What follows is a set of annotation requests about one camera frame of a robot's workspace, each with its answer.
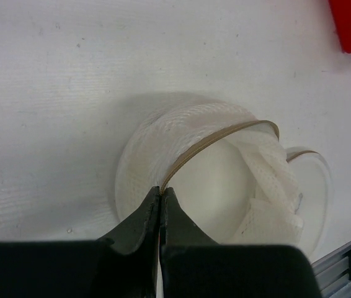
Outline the white mesh laundry bag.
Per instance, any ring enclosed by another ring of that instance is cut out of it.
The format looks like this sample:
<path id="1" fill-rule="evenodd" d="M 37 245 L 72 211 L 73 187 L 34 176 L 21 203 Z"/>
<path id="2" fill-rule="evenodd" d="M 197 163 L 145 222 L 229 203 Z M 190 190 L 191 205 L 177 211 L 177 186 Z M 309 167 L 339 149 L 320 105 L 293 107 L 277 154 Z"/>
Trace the white mesh laundry bag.
<path id="1" fill-rule="evenodd" d="M 127 218 L 154 186 L 220 244 L 286 244 L 314 260 L 333 201 L 331 172 L 316 151 L 284 148 L 278 127 L 219 100 L 153 110 L 120 159 L 115 202 Z"/>

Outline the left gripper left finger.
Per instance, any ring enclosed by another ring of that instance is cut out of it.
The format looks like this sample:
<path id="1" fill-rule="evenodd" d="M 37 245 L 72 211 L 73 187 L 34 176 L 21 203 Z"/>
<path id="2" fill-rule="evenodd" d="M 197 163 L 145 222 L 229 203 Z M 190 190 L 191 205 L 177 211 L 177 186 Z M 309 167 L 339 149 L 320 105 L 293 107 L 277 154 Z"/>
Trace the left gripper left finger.
<path id="1" fill-rule="evenodd" d="M 96 240 L 0 242 L 0 297 L 155 297 L 160 193 Z"/>

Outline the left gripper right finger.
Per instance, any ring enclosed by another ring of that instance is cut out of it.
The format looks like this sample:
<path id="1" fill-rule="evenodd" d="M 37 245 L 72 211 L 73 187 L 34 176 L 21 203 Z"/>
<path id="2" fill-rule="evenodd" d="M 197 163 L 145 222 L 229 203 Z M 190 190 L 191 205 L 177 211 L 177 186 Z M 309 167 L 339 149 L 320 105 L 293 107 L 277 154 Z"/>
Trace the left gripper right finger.
<path id="1" fill-rule="evenodd" d="M 320 297 L 305 255 L 287 245 L 220 245 L 162 195 L 160 265 L 164 297 Z"/>

